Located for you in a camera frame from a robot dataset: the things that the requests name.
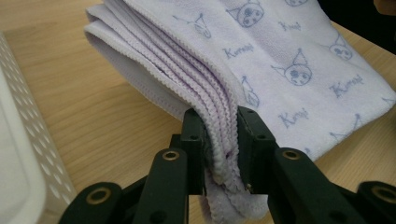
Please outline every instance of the metal ring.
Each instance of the metal ring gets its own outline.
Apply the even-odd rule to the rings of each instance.
[[[175,161],[180,157],[176,151],[167,151],[163,153],[163,159],[166,161]]]
[[[373,186],[372,193],[387,203],[396,204],[396,191],[381,186]]]
[[[100,195],[100,197],[97,197],[98,195],[95,196],[97,193],[104,193],[104,195]],[[88,204],[99,204],[105,202],[111,195],[111,190],[105,187],[101,187],[98,189],[95,189],[91,191],[90,194],[88,194],[86,201]]]
[[[301,158],[300,153],[292,150],[282,152],[282,156],[292,161],[297,161]]]

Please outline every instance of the perforated basket side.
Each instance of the perforated basket side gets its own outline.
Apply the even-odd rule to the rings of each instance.
[[[46,207],[41,214],[39,223],[55,223],[67,205],[76,197],[76,191],[64,169],[63,161],[50,137],[21,70],[1,33],[0,66],[23,126],[28,133],[32,150],[35,153],[35,160],[46,181]]]

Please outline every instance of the white plastic container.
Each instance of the white plastic container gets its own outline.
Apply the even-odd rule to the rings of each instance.
[[[76,191],[0,32],[0,223],[57,223]]]

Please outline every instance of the towel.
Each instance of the towel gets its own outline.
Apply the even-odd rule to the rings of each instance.
[[[207,220],[261,218],[237,166],[236,110],[261,116],[281,147],[312,160],[390,110],[396,93],[332,27],[317,0],[105,0],[90,43],[150,101],[205,123]]]

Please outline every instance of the wooden surface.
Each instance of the wooden surface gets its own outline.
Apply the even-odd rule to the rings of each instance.
[[[125,187],[149,171],[181,122],[131,87],[85,39],[84,9],[97,0],[0,0],[0,30],[25,75],[77,191],[99,181]],[[337,26],[396,90],[396,56]],[[317,161],[331,181],[396,185],[396,108]],[[191,223],[203,223],[191,197]],[[249,223],[271,223],[266,217]]]

